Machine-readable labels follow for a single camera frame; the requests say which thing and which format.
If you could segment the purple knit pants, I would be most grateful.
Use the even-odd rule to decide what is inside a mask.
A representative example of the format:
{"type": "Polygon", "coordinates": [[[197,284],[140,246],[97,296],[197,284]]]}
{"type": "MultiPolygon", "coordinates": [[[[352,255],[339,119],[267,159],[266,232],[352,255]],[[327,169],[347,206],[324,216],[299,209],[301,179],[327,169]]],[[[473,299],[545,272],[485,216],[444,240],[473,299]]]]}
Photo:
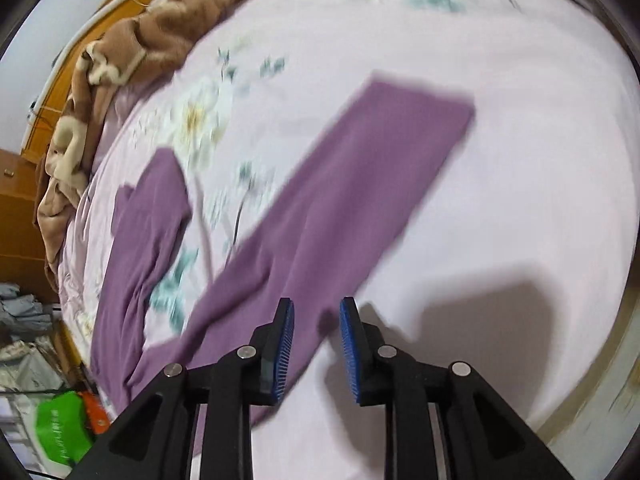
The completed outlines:
{"type": "Polygon", "coordinates": [[[94,323],[90,370],[114,408],[124,410],[167,364],[200,367],[234,351],[288,298],[292,353],[268,388],[281,394],[326,336],[330,312],[405,229],[474,115],[465,98],[370,81],[208,286],[182,334],[150,348],[152,288],[174,263],[192,214],[175,154],[158,150],[137,185],[117,192],[94,323]]]}

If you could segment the pile of grey clothes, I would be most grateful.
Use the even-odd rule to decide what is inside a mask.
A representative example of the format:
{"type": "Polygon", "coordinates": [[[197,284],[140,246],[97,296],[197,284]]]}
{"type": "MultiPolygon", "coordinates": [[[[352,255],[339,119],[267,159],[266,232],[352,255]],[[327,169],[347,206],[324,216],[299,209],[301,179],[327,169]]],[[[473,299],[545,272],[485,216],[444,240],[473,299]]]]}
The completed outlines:
{"type": "Polygon", "coordinates": [[[45,333],[53,325],[52,310],[32,294],[23,294],[20,286],[0,285],[1,324],[14,334],[45,333]]]}

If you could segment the pink floral duvet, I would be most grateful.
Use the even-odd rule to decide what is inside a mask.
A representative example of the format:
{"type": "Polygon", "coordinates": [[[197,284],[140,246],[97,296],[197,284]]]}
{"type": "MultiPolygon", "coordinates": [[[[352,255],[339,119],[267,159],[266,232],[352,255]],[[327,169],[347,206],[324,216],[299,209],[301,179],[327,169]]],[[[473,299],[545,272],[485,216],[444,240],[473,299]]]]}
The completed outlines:
{"type": "Polygon", "coordinates": [[[462,96],[462,141],[368,278],[367,318],[416,358],[465,360],[529,425],[574,391],[614,323],[639,223],[639,84],[570,0],[250,0],[107,115],[58,266],[84,360],[119,192],[171,148],[192,216],[134,331],[162,352],[323,133],[372,80],[462,96]]]}

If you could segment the orange cardboard box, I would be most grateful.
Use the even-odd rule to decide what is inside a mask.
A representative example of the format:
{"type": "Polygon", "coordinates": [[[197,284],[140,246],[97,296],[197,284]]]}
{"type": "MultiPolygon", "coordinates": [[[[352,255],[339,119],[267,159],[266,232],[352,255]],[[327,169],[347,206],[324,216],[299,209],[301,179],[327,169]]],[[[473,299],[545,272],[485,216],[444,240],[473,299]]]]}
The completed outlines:
{"type": "Polygon", "coordinates": [[[85,411],[91,431],[98,436],[104,434],[104,432],[111,426],[110,418],[100,399],[90,391],[81,391],[79,396],[84,402],[85,411]]]}

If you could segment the green shopping bag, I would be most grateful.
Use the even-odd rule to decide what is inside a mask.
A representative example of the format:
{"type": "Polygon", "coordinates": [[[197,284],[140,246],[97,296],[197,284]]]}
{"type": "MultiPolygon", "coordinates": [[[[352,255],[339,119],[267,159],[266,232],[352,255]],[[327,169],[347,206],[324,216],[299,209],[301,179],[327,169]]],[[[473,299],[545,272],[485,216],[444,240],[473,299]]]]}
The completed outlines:
{"type": "Polygon", "coordinates": [[[73,467],[93,445],[84,401],[70,391],[38,404],[35,432],[52,462],[73,467]]]}

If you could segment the wooden wardrobe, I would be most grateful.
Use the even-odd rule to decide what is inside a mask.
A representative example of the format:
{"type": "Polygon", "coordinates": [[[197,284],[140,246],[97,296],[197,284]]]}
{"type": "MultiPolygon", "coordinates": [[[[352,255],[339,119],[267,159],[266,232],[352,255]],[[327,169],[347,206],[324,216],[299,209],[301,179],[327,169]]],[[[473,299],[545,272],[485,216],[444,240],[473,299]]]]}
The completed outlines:
{"type": "Polygon", "coordinates": [[[46,304],[58,295],[50,285],[40,231],[32,223],[35,209],[36,166],[20,155],[1,151],[0,254],[1,281],[17,285],[46,304]]]}

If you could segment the brown fleece blanket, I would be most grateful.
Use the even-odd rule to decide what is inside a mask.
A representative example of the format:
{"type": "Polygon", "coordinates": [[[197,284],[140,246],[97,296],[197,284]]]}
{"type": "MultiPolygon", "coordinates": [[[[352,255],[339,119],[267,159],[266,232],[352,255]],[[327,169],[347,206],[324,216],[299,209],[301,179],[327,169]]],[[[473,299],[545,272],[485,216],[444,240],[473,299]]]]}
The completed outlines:
{"type": "Polygon", "coordinates": [[[36,169],[34,223],[43,241],[49,285],[56,284],[67,225],[88,186],[116,93],[175,73],[198,40],[243,1],[156,0],[133,18],[113,24],[77,55],[62,114],[36,169]]]}

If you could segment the wooden headboard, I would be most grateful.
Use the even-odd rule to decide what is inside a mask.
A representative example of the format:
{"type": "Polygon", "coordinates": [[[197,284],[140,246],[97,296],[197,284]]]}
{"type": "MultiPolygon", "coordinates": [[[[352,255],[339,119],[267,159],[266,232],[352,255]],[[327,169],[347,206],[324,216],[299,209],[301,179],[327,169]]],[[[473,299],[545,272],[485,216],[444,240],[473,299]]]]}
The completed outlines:
{"type": "Polygon", "coordinates": [[[106,30],[123,18],[142,12],[152,0],[105,0],[70,38],[55,58],[52,70],[34,104],[29,107],[21,156],[35,164],[46,154],[54,130],[54,122],[61,114],[70,93],[75,63],[82,49],[97,40],[106,30]]]}

